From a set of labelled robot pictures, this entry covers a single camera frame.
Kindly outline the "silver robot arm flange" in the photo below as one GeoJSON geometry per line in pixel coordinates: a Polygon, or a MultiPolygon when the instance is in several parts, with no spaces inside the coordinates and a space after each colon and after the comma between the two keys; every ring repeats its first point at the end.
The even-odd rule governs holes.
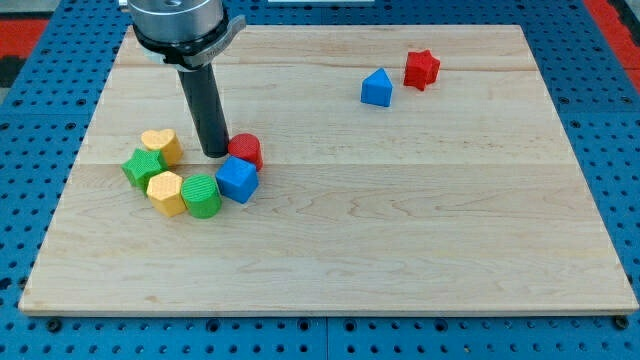
{"type": "Polygon", "coordinates": [[[246,28],[221,0],[119,0],[135,37],[154,63],[193,72],[211,64],[246,28]]]}

